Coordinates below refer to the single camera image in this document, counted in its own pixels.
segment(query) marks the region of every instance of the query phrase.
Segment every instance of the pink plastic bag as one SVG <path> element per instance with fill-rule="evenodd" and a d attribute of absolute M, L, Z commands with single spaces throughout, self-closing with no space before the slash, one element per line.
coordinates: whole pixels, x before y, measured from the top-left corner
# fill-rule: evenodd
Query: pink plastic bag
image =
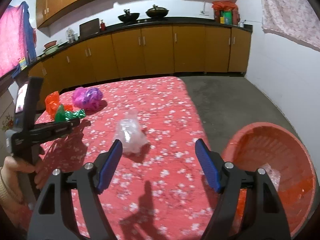
<path fill-rule="evenodd" d="M 75 107 L 95 111 L 99 108 L 102 97 L 102 92 L 97 88 L 79 87 L 72 94 L 72 103 Z"/>

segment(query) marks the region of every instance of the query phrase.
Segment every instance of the red floral tablecloth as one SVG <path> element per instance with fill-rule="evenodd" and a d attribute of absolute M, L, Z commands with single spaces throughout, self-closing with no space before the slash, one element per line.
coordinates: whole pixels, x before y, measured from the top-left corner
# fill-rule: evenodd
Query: red floral tablecloth
<path fill-rule="evenodd" d="M 103 105 L 87 113 L 65 139 L 42 145 L 48 176 L 55 168 L 72 171 L 93 162 L 113 143 L 119 120 L 131 109 L 149 144 L 139 155 L 123 155 L 110 187 L 99 196 L 118 239 L 199 239 L 217 196 L 208 187 L 195 155 L 195 141 L 207 141 L 196 108 L 182 80 L 162 77 L 95 86 Z M 71 104 L 72 92 L 60 96 Z M 38 119 L 49 122 L 44 112 Z M 77 191 L 72 192 L 76 220 L 89 236 Z"/>

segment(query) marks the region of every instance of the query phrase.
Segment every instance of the concrete floor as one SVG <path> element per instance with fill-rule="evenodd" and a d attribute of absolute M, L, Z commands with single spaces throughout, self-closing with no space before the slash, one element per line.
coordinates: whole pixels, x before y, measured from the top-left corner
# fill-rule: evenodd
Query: concrete floor
<path fill-rule="evenodd" d="M 253 122 L 275 123 L 297 136 L 276 106 L 244 77 L 180 78 L 198 110 L 212 151 L 221 153 L 239 129 Z"/>

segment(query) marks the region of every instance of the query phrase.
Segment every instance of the person's arm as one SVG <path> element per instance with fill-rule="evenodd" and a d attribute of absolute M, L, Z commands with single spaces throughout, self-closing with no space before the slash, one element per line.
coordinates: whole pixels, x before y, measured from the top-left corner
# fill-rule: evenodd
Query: person's arm
<path fill-rule="evenodd" d="M 36 166 L 27 163 L 20 158 L 6 157 L 4 166 L 0 168 L 0 205 L 11 222 L 18 226 L 21 216 L 21 208 L 25 205 L 23 195 L 19 187 L 17 172 L 37 173 L 42 170 L 42 162 Z M 42 187 L 44 182 L 36 176 L 37 186 Z"/>

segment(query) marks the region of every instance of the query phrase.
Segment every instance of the red plastic tub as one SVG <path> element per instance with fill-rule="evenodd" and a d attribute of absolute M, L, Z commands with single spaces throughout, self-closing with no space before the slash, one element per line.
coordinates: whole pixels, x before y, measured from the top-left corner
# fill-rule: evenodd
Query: red plastic tub
<path fill-rule="evenodd" d="M 303 144 L 276 124 L 256 122 L 239 130 L 222 153 L 224 161 L 255 171 L 268 163 L 280 172 L 278 194 L 289 222 L 291 236 L 299 231 L 309 215 L 315 190 L 316 173 Z M 235 231 L 243 215 L 246 190 L 239 197 Z"/>

